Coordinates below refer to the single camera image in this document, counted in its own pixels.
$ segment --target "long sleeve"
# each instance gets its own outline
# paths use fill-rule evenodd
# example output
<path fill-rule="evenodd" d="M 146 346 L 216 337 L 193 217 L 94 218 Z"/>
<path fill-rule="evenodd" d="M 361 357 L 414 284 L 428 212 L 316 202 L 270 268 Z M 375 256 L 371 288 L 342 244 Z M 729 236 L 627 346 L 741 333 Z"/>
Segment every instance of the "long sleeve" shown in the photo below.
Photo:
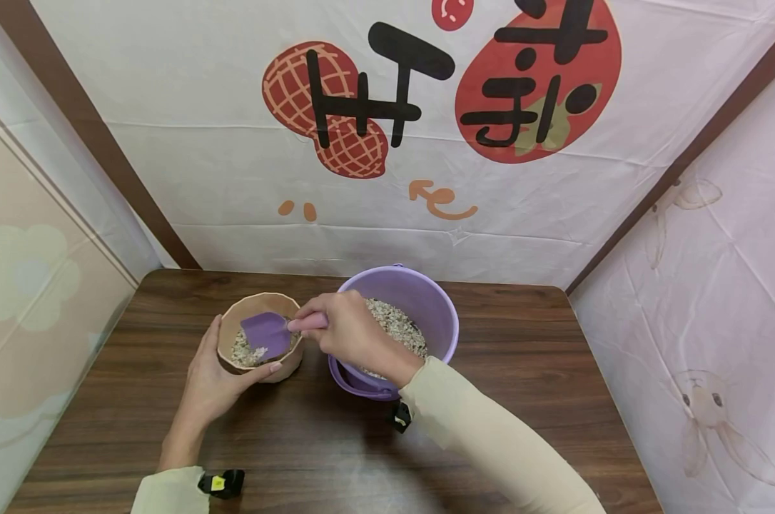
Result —
<path fill-rule="evenodd" d="M 203 472 L 195 465 L 146 476 L 133 500 L 131 514 L 208 514 L 210 496 L 198 487 Z"/>
<path fill-rule="evenodd" d="M 463 455 L 522 512 L 604 514 L 556 450 L 442 361 L 427 358 L 399 393 L 427 436 Z"/>

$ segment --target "wooden table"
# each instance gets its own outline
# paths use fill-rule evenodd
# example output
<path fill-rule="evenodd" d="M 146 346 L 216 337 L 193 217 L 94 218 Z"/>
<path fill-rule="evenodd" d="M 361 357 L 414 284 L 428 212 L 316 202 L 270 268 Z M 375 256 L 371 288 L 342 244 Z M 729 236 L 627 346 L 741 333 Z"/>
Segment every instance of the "wooden table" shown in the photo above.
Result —
<path fill-rule="evenodd" d="M 188 362 L 213 316 L 278 291 L 304 303 L 339 278 L 210 271 L 145 277 L 8 513 L 128 513 L 156 469 Z M 661 513 L 567 297 L 557 288 L 442 283 L 462 329 L 452 366 L 526 421 L 608 513 Z M 386 404 L 344 393 L 314 345 L 296 373 L 255 385 L 208 430 L 201 463 L 247 472 L 212 513 L 496 513 L 505 498 Z"/>

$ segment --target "orange arrow drawing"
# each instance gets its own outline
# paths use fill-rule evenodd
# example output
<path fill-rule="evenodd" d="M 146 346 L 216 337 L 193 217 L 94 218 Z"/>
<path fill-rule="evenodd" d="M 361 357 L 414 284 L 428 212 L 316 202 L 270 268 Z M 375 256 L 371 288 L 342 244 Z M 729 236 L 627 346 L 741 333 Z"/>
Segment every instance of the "orange arrow drawing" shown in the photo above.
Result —
<path fill-rule="evenodd" d="M 470 207 L 467 211 L 459 212 L 459 214 L 449 214 L 448 212 L 442 212 L 438 210 L 437 204 L 446 205 L 456 200 L 456 193 L 453 193 L 452 189 L 440 188 L 436 191 L 427 191 L 425 188 L 432 188 L 434 185 L 433 180 L 414 180 L 407 188 L 410 194 L 410 200 L 414 201 L 416 197 L 421 196 L 427 200 L 427 210 L 430 214 L 443 220 L 464 220 L 475 215 L 476 211 L 479 211 L 479 207 Z"/>

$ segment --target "purple spatula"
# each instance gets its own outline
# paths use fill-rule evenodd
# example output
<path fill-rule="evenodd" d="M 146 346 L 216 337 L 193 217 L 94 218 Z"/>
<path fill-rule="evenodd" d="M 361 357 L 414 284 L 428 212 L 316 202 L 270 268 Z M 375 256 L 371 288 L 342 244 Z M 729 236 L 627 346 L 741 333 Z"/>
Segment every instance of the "purple spatula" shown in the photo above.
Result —
<path fill-rule="evenodd" d="M 245 331 L 251 351 L 255 351 L 257 348 L 268 349 L 258 359 L 260 363 L 283 356 L 290 350 L 290 331 L 287 329 L 287 320 L 279 314 L 257 314 L 243 319 L 240 326 Z M 328 317 L 324 313 L 313 313 L 302 321 L 303 330 L 326 326 L 328 326 Z"/>

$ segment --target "black chinese character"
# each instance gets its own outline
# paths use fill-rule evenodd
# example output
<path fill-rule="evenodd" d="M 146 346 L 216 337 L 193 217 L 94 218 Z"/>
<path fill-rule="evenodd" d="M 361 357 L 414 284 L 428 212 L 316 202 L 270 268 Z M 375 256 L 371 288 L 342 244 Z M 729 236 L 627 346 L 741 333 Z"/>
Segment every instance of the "black chinese character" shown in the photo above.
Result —
<path fill-rule="evenodd" d="M 594 31 L 587 28 L 594 0 L 567 0 L 562 12 L 562 20 L 557 29 L 535 29 L 527 27 L 503 27 L 496 31 L 495 40 L 500 43 L 554 44 L 554 60 L 557 64 L 568 64 L 576 58 L 582 44 L 602 43 L 607 39 L 607 31 Z M 541 18 L 547 10 L 545 0 L 516 0 L 516 5 L 526 15 Z M 521 50 L 516 55 L 516 69 L 527 71 L 537 61 L 537 51 L 533 48 Z M 512 125 L 507 139 L 490 139 L 489 126 L 476 132 L 476 142 L 482 146 L 510 146 L 519 136 L 522 125 L 539 120 L 535 143 L 541 144 L 547 139 L 553 124 L 556 104 L 559 101 L 559 87 L 562 77 L 550 78 L 547 93 L 544 96 L 540 114 L 523 111 L 522 97 L 532 93 L 535 81 L 530 78 L 491 78 L 482 85 L 482 94 L 488 98 L 511 98 L 513 109 L 510 111 L 479 111 L 464 113 L 459 121 L 463 125 Z M 582 84 L 569 94 L 564 101 L 564 114 L 580 114 L 589 109 L 597 98 L 597 90 L 591 84 Z"/>
<path fill-rule="evenodd" d="M 368 119 L 392 119 L 391 146 L 394 148 L 399 146 L 402 144 L 405 121 L 416 121 L 422 115 L 419 107 L 407 101 L 410 71 L 416 70 L 421 74 L 444 81 L 456 70 L 456 64 L 450 55 L 387 23 L 374 23 L 368 33 L 368 42 L 370 48 L 377 54 L 399 65 L 395 102 L 370 99 L 368 75 L 365 72 L 359 74 L 355 98 L 327 96 L 322 90 L 317 53 L 314 50 L 308 50 L 305 55 L 319 146 L 323 148 L 328 148 L 331 144 L 328 134 L 328 114 L 356 118 L 356 134 L 360 137 L 365 136 L 367 132 Z"/>
<path fill-rule="evenodd" d="M 607 40 L 607 31 L 587 28 L 593 1 L 567 0 L 557 29 L 502 27 L 496 31 L 494 39 L 500 43 L 553 44 L 553 59 L 556 64 L 568 64 L 576 59 L 583 44 L 596 44 Z M 544 16 L 547 8 L 545 0 L 516 0 L 516 5 L 525 14 L 537 19 Z"/>
<path fill-rule="evenodd" d="M 539 115 L 522 110 L 522 97 L 532 93 L 537 82 L 532 78 L 490 78 L 482 85 L 482 94 L 488 98 L 511 98 L 513 109 L 509 111 L 478 111 L 464 113 L 459 121 L 463 125 L 512 125 L 507 139 L 490 139 L 489 126 L 476 132 L 476 142 L 482 146 L 511 146 L 519 136 L 523 124 L 532 124 Z"/>

